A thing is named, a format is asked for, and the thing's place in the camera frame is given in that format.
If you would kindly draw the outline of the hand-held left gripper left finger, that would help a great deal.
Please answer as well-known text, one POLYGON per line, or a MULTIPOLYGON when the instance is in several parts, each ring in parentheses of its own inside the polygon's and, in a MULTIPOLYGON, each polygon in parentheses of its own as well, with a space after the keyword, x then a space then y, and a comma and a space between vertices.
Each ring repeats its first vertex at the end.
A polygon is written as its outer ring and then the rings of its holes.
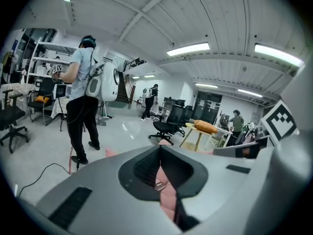
POLYGON ((75 235, 179 235, 181 230, 157 201, 142 201, 121 185, 122 164, 145 152, 134 149, 99 159, 52 188, 37 203, 37 210, 49 218, 78 187, 91 190, 67 231, 75 235))

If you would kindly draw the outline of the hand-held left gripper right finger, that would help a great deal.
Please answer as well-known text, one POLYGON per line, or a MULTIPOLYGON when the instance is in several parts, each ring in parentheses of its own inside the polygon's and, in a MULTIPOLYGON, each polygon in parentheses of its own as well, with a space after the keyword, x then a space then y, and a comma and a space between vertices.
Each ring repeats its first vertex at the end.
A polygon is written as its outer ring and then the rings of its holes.
POLYGON ((160 218, 162 235, 242 235, 251 201, 242 196, 248 173, 228 165, 252 169, 254 160, 191 152, 170 145, 160 146, 161 166, 175 186, 177 214, 192 225, 186 231, 166 217, 160 218))

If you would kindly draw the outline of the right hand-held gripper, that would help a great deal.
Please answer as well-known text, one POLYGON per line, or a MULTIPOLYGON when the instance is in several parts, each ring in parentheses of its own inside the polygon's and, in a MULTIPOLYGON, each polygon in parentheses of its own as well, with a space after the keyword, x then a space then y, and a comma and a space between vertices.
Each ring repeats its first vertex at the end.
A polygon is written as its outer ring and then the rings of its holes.
MULTIPOLYGON (((236 235, 311 235, 313 233, 313 67, 306 65, 282 94, 298 132, 272 152, 265 181, 236 235)), ((216 148, 213 155, 256 159, 274 147, 270 137, 216 148)))

